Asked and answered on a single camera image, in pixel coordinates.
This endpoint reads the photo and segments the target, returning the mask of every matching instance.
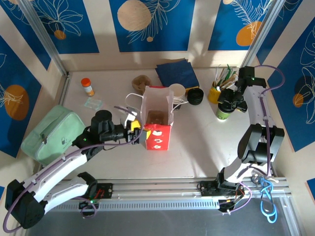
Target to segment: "green lunch bag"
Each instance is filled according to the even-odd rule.
[[[84,128],[77,114],[58,105],[23,140],[21,149],[42,165],[48,165],[72,145]]]

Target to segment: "metal post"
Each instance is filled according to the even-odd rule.
[[[55,62],[58,70],[64,75],[67,75],[65,67],[62,64],[62,61],[59,57],[59,53],[51,40],[49,34],[47,33],[44,25],[42,24],[39,16],[37,15],[35,9],[32,6],[32,3],[29,0],[17,0],[17,3],[25,15],[25,18],[29,22],[30,26],[36,33],[39,41],[42,43],[43,47],[47,51],[50,58]]]
[[[249,50],[247,51],[247,54],[245,56],[245,59],[241,65],[241,67],[244,66],[250,66],[253,59],[256,57],[256,54],[258,50],[260,49],[263,41],[265,40],[267,34],[269,33],[269,30],[273,23],[275,22],[281,8],[283,7],[283,4],[285,3],[285,0],[272,0],[273,3],[270,6],[266,17],[264,18],[256,37],[254,38]]]

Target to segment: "green cup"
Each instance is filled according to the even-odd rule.
[[[217,109],[217,118],[220,119],[220,120],[226,120],[230,114],[232,113],[233,111],[231,112],[227,112],[227,111],[222,111],[220,109],[220,106],[218,106],[218,109]]]

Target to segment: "yellow cup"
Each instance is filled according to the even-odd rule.
[[[213,87],[214,83],[212,83],[212,88],[209,90],[208,100],[209,102],[212,102],[213,104],[218,104],[218,98],[221,94],[221,92],[217,91]]]

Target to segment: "blue cable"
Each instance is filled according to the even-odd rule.
[[[262,186],[262,189],[260,191],[260,193],[261,193],[260,210],[261,210],[261,213],[267,217],[268,222],[273,224],[276,222],[277,217],[278,217],[277,207],[274,204],[274,202],[272,200],[272,196],[271,196],[271,192],[274,190],[274,186],[273,186],[272,182],[266,180],[264,177],[260,178],[260,184]],[[271,202],[271,204],[273,205],[273,211],[272,212],[266,211],[264,209],[263,200],[262,200],[263,197],[267,197],[269,199],[269,201]]]

